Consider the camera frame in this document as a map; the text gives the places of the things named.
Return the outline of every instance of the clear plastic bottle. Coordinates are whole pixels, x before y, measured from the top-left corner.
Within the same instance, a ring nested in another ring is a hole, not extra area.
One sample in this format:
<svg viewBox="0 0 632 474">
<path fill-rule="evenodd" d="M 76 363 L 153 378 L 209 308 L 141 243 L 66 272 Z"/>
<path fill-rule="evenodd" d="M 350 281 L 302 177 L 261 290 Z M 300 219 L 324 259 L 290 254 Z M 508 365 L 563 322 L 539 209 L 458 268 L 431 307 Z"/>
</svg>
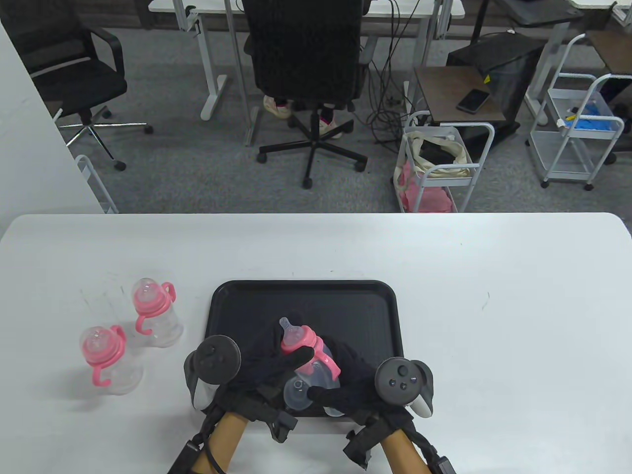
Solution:
<svg viewBox="0 0 632 474">
<path fill-rule="evenodd" d="M 151 278 L 141 278 L 132 288 L 132 300 L 138 313 L 136 331 L 149 336 L 149 344 L 169 347 L 182 335 L 184 327 L 173 309 L 176 289 L 166 282 L 159 285 Z"/>
<path fill-rule="evenodd" d="M 285 354 L 294 352 L 302 346 L 314 349 L 314 358 L 297 368 L 296 376 L 289 379 L 283 389 L 283 398 L 288 408 L 296 411 L 305 410 L 312 404 L 312 401 L 307 398 L 307 389 L 309 387 L 338 388 L 340 368 L 334 362 L 329 348 L 311 327 L 293 326 L 285 317 L 279 320 L 279 324 L 284 331 L 281 350 Z M 329 416 L 343 415 L 338 410 L 329 407 L 325 407 L 325 412 Z"/>
<path fill-rule="evenodd" d="M 93 368 L 92 383 L 112 395 L 125 395 L 143 378 L 143 367 L 126 352 L 127 338 L 121 326 L 86 329 L 80 339 L 86 362 Z"/>
</svg>

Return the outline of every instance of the chair base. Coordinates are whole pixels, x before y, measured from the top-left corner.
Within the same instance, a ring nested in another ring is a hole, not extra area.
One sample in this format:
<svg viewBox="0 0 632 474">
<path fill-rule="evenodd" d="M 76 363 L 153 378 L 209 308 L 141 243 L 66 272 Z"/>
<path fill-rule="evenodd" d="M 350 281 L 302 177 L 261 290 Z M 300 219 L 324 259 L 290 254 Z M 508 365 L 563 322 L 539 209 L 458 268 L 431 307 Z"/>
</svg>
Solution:
<svg viewBox="0 0 632 474">
<path fill-rule="evenodd" d="M 88 132 L 90 135 L 92 135 L 92 138 L 94 138 L 96 140 L 96 142 L 101 146 L 101 148 L 103 148 L 106 151 L 107 156 L 109 156 L 110 160 L 112 160 L 114 162 L 114 169 L 117 170 L 117 171 L 124 171 L 125 168 L 127 168 L 127 165 L 124 162 L 114 158 L 114 156 L 110 153 L 110 150 L 107 149 L 105 143 L 103 143 L 103 140 L 101 140 L 101 137 L 99 136 L 99 134 L 97 133 L 95 128 L 143 127 L 143 131 L 145 132 L 146 135 L 151 135 L 154 132 L 154 127 L 152 127 L 151 125 L 149 125 L 149 124 L 147 124 L 145 122 L 137 122 L 137 123 L 97 123 L 97 120 L 99 120 L 101 117 L 103 117 L 103 118 L 110 118 L 112 116 L 112 112 L 110 112 L 110 110 L 108 110 L 107 106 L 104 106 L 104 107 L 100 108 L 99 111 L 97 113 L 95 113 L 94 115 L 92 115 L 92 116 L 90 116 L 88 114 L 80 114 L 80 116 L 81 116 L 81 119 L 82 119 L 82 123 L 58 126 L 58 128 L 60 130 L 67 130 L 69 128 L 79 128 L 79 131 L 77 133 L 75 133 L 75 136 L 73 136 L 73 138 L 68 140 L 68 142 L 66 143 L 66 146 L 69 147 L 78 138 L 80 138 L 84 133 Z"/>
<path fill-rule="evenodd" d="M 309 148 L 310 157 L 307 162 L 307 170 L 305 171 L 305 175 L 303 177 L 303 189 L 311 189 L 312 187 L 312 179 L 310 178 L 310 173 L 312 172 L 314 155 L 316 153 L 316 150 L 319 148 L 355 160 L 355 171 L 358 171 L 359 173 L 364 171 L 367 167 L 368 162 L 368 158 L 366 156 L 327 142 L 328 139 L 332 138 L 334 135 L 337 135 L 340 132 L 351 133 L 353 131 L 353 120 L 349 120 L 348 122 L 337 126 L 335 129 L 328 131 L 322 136 L 320 136 L 319 121 L 320 116 L 318 113 L 318 109 L 314 109 L 312 111 L 312 115 L 310 116 L 311 130 L 308 130 L 307 127 L 303 125 L 296 117 L 290 117 L 288 119 L 288 126 L 290 128 L 298 127 L 298 129 L 303 132 L 308 140 L 300 140 L 297 142 L 279 143 L 277 145 L 266 145 L 264 147 L 259 147 L 257 162 L 265 163 L 268 160 L 268 153 L 296 150 L 300 148 Z"/>
</svg>

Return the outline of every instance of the sneaker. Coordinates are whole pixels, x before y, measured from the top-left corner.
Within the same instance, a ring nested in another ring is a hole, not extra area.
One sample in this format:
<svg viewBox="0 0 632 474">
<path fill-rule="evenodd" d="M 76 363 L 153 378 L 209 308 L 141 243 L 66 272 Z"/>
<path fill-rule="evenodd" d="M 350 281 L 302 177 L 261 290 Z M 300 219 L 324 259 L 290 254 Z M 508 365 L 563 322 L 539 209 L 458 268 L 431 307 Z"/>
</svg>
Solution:
<svg viewBox="0 0 632 474">
<path fill-rule="evenodd" d="M 333 130 L 337 127 L 336 120 L 332 120 L 331 122 L 327 122 L 323 117 L 320 118 L 319 128 L 320 128 L 320 136 L 325 135 L 329 130 Z M 340 138 L 343 135 L 342 132 L 336 133 L 331 138 Z"/>
<path fill-rule="evenodd" d="M 287 120 L 292 117 L 292 110 L 289 108 L 289 102 L 284 106 L 277 106 L 274 99 L 269 95 L 266 95 L 264 96 L 264 107 L 265 110 L 278 119 Z"/>
</svg>

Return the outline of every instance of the white table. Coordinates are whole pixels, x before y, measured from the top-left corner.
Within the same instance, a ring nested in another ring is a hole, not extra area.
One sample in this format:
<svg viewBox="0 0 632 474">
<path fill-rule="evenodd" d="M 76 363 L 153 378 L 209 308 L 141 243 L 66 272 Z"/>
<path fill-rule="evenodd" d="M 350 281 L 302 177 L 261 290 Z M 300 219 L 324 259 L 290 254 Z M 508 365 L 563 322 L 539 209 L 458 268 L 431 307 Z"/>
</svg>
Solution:
<svg viewBox="0 0 632 474">
<path fill-rule="evenodd" d="M 612 1 L 610 0 L 568 0 L 568 3 L 579 10 L 604 10 L 610 8 L 612 5 Z M 617 0 L 616 3 L 619 7 L 630 6 L 630 4 L 632 4 L 632 0 Z M 566 37 L 566 32 L 568 31 L 569 26 L 570 23 L 558 23 L 553 26 L 549 40 L 542 51 L 540 61 L 538 62 L 535 74 L 533 75 L 533 80 L 531 81 L 531 84 L 525 94 L 525 103 L 527 104 L 527 107 L 531 111 L 533 117 L 538 121 L 538 124 L 542 126 L 546 125 L 549 122 L 549 119 L 546 114 L 542 114 L 538 117 L 538 111 L 542 105 L 538 98 L 542 93 L 544 83 L 549 78 L 551 70 L 555 69 L 559 64 L 559 60 L 561 58 L 559 49 Z"/>
<path fill-rule="evenodd" d="M 236 0 L 195 0 L 192 2 L 185 1 L 183 4 L 187 5 L 188 3 L 192 3 L 195 5 L 195 8 L 190 10 L 190 13 L 198 14 L 198 24 L 195 27 L 195 31 L 197 33 L 198 45 L 200 48 L 200 55 L 202 57 L 202 64 L 204 66 L 204 74 L 206 77 L 207 86 L 209 88 L 209 97 L 206 100 L 206 103 L 202 107 L 202 112 L 200 113 L 200 117 L 202 120 L 210 120 L 217 101 L 219 100 L 222 91 L 224 90 L 224 85 L 226 84 L 226 75 L 217 75 L 215 62 L 213 61 L 212 51 L 209 44 L 208 34 L 204 27 L 203 15 L 226 15 L 227 14 L 227 2 L 231 5 L 231 14 L 228 15 L 228 27 L 230 30 L 230 34 L 233 37 L 233 49 L 236 61 L 236 74 L 239 82 L 240 93 L 242 101 L 244 102 L 244 119 L 246 123 L 246 139 L 245 142 L 247 145 L 250 145 L 253 139 L 254 128 L 256 125 L 256 120 L 258 116 L 258 108 L 253 107 L 250 109 L 248 105 L 248 98 L 246 94 L 245 87 L 243 86 L 243 73 L 241 69 L 241 59 L 240 52 L 237 49 L 237 39 L 234 31 L 234 22 L 231 15 L 234 16 L 243 16 L 243 12 L 241 12 L 236 7 Z M 432 16 L 433 8 L 434 8 L 434 0 L 400 0 L 399 4 L 399 12 L 400 17 L 402 18 L 402 23 L 412 15 L 412 18 L 419 22 L 417 26 L 417 36 L 415 41 L 415 49 L 413 52 L 413 63 L 412 63 L 412 76 L 410 80 L 411 91 L 408 92 L 409 84 L 407 83 L 405 87 L 405 94 L 407 97 L 414 98 L 416 88 L 416 80 L 414 77 L 414 71 L 417 67 L 422 65 L 422 57 L 423 52 L 426 45 L 426 33 L 428 31 L 428 21 Z M 149 11 L 154 13 L 175 13 L 173 0 L 153 0 L 149 4 Z M 452 16 L 454 18 L 463 18 L 465 16 L 465 10 L 463 9 L 463 3 L 461 0 L 453 0 L 453 5 L 451 9 Z M 371 7 L 369 12 L 365 16 L 366 18 L 390 18 L 391 17 L 391 3 L 388 0 L 373 0 L 371 2 Z"/>
<path fill-rule="evenodd" d="M 191 419 L 182 364 L 231 279 L 377 279 L 404 353 L 435 376 L 418 429 L 458 474 L 632 472 L 631 238 L 609 214 L 25 216 L 0 241 L 0 458 L 20 474 L 166 473 Z M 95 398 L 82 330 L 131 322 L 131 285 L 172 281 L 186 329 Z M 251 423 L 234 474 L 358 474 L 347 423 Z M 381 449 L 370 473 L 389 473 Z"/>
</svg>

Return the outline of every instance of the black mesh chair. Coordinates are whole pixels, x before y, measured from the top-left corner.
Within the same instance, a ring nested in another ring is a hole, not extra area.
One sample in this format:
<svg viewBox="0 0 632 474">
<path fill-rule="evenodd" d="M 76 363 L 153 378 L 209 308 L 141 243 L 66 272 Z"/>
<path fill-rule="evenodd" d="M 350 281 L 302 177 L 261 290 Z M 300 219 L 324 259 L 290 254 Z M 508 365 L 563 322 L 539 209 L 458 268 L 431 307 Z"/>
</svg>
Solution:
<svg viewBox="0 0 632 474">
<path fill-rule="evenodd" d="M 89 133 L 114 161 L 114 168 L 124 170 L 126 164 L 112 156 L 96 128 L 137 126 L 148 134 L 154 129 L 147 123 L 97 123 L 112 116 L 102 105 L 127 91 L 119 40 L 101 28 L 83 25 L 70 0 L 0 0 L 0 20 L 42 99 L 61 101 L 62 116 L 79 114 L 80 124 L 59 127 L 79 129 L 67 145 Z M 107 42 L 116 70 L 99 61 L 92 35 Z M 102 107 L 92 114 L 90 109 L 98 106 Z"/>
<path fill-rule="evenodd" d="M 257 87 L 312 110 L 309 129 L 295 117 L 288 120 L 307 140 L 260 147 L 257 161 L 265 163 L 271 152 L 310 148 L 305 189 L 312 187 L 310 171 L 319 148 L 355 160 L 356 171 L 367 166 L 366 156 L 328 142 L 340 132 L 353 131 L 353 120 L 320 136 L 318 113 L 322 104 L 353 111 L 351 101 L 362 92 L 377 43 L 371 37 L 361 51 L 363 6 L 363 0 L 243 0 L 250 27 L 245 50 L 252 57 Z"/>
</svg>

